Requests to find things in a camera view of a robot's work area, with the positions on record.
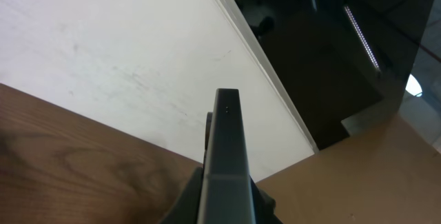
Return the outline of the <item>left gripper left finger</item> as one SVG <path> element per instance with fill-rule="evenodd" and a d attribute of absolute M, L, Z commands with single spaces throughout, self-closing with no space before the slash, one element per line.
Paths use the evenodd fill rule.
<path fill-rule="evenodd" d="M 160 224 L 197 224 L 203 184 L 203 169 L 197 167 Z"/>

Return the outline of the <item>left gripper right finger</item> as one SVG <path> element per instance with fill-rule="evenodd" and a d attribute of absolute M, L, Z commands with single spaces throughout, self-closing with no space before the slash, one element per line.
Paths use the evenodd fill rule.
<path fill-rule="evenodd" d="M 252 205 L 256 224 L 283 224 L 275 215 L 276 201 L 265 191 L 259 189 L 250 177 Z"/>

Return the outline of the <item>Samsung Galaxy smartphone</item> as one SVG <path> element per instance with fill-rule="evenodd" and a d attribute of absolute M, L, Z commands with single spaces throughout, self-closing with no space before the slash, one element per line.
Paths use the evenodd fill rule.
<path fill-rule="evenodd" d="M 256 222 L 237 89 L 216 91 L 197 222 Z"/>

